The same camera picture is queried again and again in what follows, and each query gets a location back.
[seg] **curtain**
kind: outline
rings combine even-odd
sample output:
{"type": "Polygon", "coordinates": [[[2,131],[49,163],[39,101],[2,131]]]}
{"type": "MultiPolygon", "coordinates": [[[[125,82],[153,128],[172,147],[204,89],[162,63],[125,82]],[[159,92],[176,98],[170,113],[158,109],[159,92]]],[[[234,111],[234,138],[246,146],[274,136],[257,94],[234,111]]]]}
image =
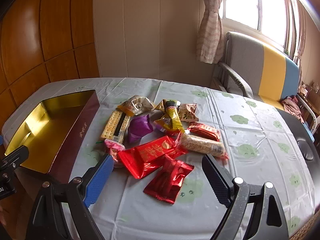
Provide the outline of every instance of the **curtain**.
{"type": "Polygon", "coordinates": [[[224,42],[219,8],[222,0],[204,0],[205,11],[198,32],[196,55],[205,63],[218,63],[224,42]]]}
{"type": "Polygon", "coordinates": [[[300,77],[299,77],[299,86],[298,92],[300,92],[301,82],[302,82],[302,68],[301,68],[301,57],[304,51],[304,47],[306,44],[306,36],[307,36],[307,19],[306,19],[306,10],[303,5],[296,0],[297,12],[296,14],[299,16],[299,25],[297,29],[297,37],[296,37],[296,49],[293,56],[293,61],[297,64],[300,69],[300,77]]]}

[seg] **table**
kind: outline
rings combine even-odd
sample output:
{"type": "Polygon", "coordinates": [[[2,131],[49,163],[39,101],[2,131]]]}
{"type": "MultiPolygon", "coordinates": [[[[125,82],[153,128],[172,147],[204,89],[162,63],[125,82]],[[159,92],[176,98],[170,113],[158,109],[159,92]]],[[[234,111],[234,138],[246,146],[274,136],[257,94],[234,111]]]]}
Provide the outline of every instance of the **table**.
{"type": "MultiPolygon", "coordinates": [[[[82,176],[99,160],[95,142],[120,103],[133,95],[146,96],[158,104],[162,99],[197,103],[199,121],[221,131],[230,156],[220,162],[232,176],[262,185],[271,181],[284,208],[289,234],[293,235],[313,215],[314,185],[295,138],[278,111],[270,105],[239,95],[199,86],[138,78],[95,78],[49,83],[34,93],[9,118],[2,130],[9,142],[15,130],[41,100],[66,93],[95,89],[100,102],[75,161],[70,179],[82,176]]],[[[161,116],[159,112],[151,113],[161,116]]],[[[143,144],[163,133],[155,130],[142,138],[143,144]]],[[[143,193],[157,171],[141,180],[125,168],[114,169],[98,201],[90,207],[106,239],[209,239],[220,223],[225,207],[219,204],[202,171],[203,155],[189,152],[180,160],[194,165],[174,205],[143,193]]],[[[68,207],[64,213],[73,236],[76,231],[68,207]]],[[[250,214],[244,216],[237,239],[242,239],[250,214]]]]}

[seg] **purple snack wrapper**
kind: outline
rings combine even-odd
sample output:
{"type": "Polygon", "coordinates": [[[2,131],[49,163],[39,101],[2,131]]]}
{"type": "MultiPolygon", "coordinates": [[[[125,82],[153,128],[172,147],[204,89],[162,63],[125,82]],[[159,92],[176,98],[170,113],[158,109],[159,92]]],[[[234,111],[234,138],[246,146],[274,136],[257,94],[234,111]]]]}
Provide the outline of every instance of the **purple snack wrapper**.
{"type": "Polygon", "coordinates": [[[143,136],[153,131],[150,124],[149,115],[138,116],[133,118],[128,128],[128,140],[129,143],[133,143],[136,140],[141,139],[143,136]]]}

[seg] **window frame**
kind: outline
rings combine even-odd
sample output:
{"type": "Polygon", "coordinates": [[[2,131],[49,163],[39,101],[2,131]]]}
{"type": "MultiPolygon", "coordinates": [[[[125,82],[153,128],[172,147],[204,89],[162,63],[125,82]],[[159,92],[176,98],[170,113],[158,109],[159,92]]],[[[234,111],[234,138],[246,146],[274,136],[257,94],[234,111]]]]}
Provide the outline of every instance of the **window frame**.
{"type": "Polygon", "coordinates": [[[258,0],[258,25],[257,29],[249,27],[241,22],[226,18],[226,0],[223,0],[223,15],[221,17],[223,27],[226,27],[230,31],[240,31],[244,34],[253,36],[259,40],[264,41],[267,44],[275,47],[281,52],[290,55],[292,46],[292,31],[293,31],[293,14],[292,14],[292,3],[291,0],[284,0],[285,10],[286,10],[286,34],[284,39],[284,45],[273,41],[268,36],[264,35],[261,31],[262,27],[262,0],[258,0]]]}

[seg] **snack wrapper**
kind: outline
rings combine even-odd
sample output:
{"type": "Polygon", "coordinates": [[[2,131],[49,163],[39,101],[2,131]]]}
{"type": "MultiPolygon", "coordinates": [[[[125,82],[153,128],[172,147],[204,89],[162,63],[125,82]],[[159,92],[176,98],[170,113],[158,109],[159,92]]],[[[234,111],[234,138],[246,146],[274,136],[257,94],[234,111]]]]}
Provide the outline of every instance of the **snack wrapper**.
{"type": "Polygon", "coordinates": [[[211,154],[214,157],[219,157],[222,159],[229,158],[222,142],[217,142],[187,133],[180,134],[180,137],[178,137],[177,140],[178,144],[190,151],[195,151],[202,154],[211,154]]]}
{"type": "Polygon", "coordinates": [[[118,106],[122,112],[126,113],[130,117],[141,114],[143,112],[151,111],[155,108],[153,102],[148,98],[142,96],[133,96],[127,101],[118,106]]]}
{"type": "Polygon", "coordinates": [[[143,136],[151,133],[153,127],[150,124],[149,115],[138,116],[131,120],[128,128],[128,141],[133,143],[136,140],[141,139],[143,136]]]}
{"type": "Polygon", "coordinates": [[[154,121],[157,129],[168,134],[176,134],[184,131],[178,115],[178,109],[181,103],[176,100],[163,99],[165,114],[158,120],[154,121]]]}
{"type": "Polygon", "coordinates": [[[122,145],[122,144],[120,144],[118,142],[109,140],[109,139],[105,139],[104,140],[104,144],[106,145],[107,149],[109,150],[109,154],[113,158],[114,167],[116,167],[116,168],[123,167],[124,165],[123,165],[123,163],[121,162],[121,160],[118,157],[118,152],[125,150],[124,145],[122,145]]]}
{"type": "Polygon", "coordinates": [[[129,120],[130,116],[128,116],[126,113],[113,111],[103,129],[100,139],[109,139],[122,144],[129,120]]]}
{"type": "Polygon", "coordinates": [[[216,128],[211,127],[209,125],[205,125],[199,122],[191,122],[188,127],[188,130],[197,135],[200,135],[201,137],[215,140],[217,142],[220,141],[220,136],[221,136],[220,131],[218,131],[216,128]]]}
{"type": "Polygon", "coordinates": [[[186,149],[176,146],[175,141],[163,136],[154,141],[118,152],[118,157],[135,179],[141,179],[161,167],[164,155],[171,158],[187,153],[186,149]]]}
{"type": "Polygon", "coordinates": [[[182,122],[197,122],[199,118],[196,116],[197,104],[181,104],[178,115],[182,122]]]}
{"type": "Polygon", "coordinates": [[[158,200],[174,204],[184,178],[193,170],[193,166],[164,156],[164,165],[154,179],[145,187],[144,193],[158,200]]]}

